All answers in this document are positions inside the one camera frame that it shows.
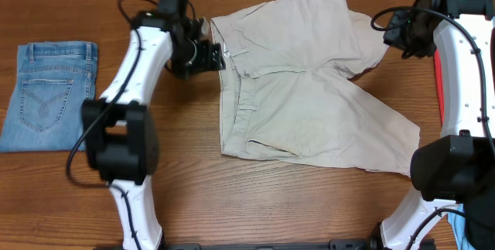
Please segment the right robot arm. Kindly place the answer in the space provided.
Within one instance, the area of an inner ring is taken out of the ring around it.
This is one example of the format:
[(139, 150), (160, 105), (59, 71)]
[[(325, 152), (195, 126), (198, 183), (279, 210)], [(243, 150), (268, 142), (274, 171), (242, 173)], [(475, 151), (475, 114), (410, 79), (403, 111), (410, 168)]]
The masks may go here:
[(494, 2), (413, 1), (387, 10), (384, 42), (404, 58), (440, 59), (442, 131), (414, 152), (412, 187), (369, 249), (433, 249), (436, 223), (494, 188)]

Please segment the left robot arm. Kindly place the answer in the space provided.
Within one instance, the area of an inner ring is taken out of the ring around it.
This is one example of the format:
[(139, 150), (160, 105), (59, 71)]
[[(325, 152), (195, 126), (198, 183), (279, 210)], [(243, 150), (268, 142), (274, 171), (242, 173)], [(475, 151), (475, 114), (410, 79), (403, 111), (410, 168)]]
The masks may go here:
[(164, 249), (155, 213), (152, 175), (159, 140), (149, 111), (162, 70), (189, 79), (226, 67), (221, 46), (207, 39), (205, 18), (189, 17), (189, 0), (158, 0), (128, 19), (131, 35), (118, 72), (97, 100), (81, 106), (87, 162), (113, 195), (123, 230), (123, 249)]

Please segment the beige cotton shorts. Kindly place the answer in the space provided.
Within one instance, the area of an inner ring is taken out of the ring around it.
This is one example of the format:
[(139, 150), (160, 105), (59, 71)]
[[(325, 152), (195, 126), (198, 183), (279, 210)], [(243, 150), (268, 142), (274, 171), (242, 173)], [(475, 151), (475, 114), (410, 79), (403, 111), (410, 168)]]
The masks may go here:
[(274, 0), (211, 21), (220, 150), (252, 160), (408, 174), (420, 129), (353, 83), (387, 46), (346, 0)]

